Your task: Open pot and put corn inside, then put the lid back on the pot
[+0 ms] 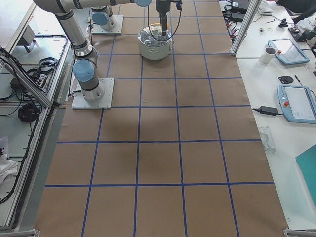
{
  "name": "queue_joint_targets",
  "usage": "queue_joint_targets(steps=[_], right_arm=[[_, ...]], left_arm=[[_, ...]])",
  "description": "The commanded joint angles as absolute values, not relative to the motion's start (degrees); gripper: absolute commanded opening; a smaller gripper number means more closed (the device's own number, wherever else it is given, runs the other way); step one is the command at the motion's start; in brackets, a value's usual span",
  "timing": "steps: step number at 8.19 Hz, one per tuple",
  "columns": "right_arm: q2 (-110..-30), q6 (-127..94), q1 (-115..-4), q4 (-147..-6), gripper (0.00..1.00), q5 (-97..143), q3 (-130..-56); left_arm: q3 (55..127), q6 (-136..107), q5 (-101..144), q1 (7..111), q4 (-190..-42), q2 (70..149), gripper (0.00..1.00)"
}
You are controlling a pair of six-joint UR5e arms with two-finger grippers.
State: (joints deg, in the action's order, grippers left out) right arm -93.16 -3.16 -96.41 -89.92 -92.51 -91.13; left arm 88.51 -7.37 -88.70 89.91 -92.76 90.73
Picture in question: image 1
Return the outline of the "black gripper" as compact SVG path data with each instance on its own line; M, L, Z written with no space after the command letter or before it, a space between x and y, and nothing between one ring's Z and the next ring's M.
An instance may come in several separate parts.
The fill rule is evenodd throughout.
M156 11L159 13L162 35L166 36L167 31L167 13L171 10L171 4L176 4L177 10L182 10L183 2L181 0L157 0Z

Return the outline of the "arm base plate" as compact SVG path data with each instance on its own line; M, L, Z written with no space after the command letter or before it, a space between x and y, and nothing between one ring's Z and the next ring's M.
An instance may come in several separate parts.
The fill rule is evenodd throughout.
M93 27L92 34L95 35L115 35L121 34L123 26L122 15L112 15L108 17L106 14L94 14L92 16Z
M72 102L73 109L110 109L112 105L115 78L98 78L99 85L95 90L85 91L77 83Z

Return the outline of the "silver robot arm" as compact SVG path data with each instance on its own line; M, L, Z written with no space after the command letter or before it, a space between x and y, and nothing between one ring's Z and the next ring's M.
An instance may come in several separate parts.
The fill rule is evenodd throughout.
M73 74L81 86L81 93L86 100L96 100L105 94L97 76L97 52L88 42L74 16L74 9L88 7L115 6L135 3L139 7L148 7L150 0L36 0L34 3L41 9L53 13L59 21L74 49L76 62Z
M116 24L113 18L113 11L111 6L96 6L91 8L92 21L104 30L111 30Z

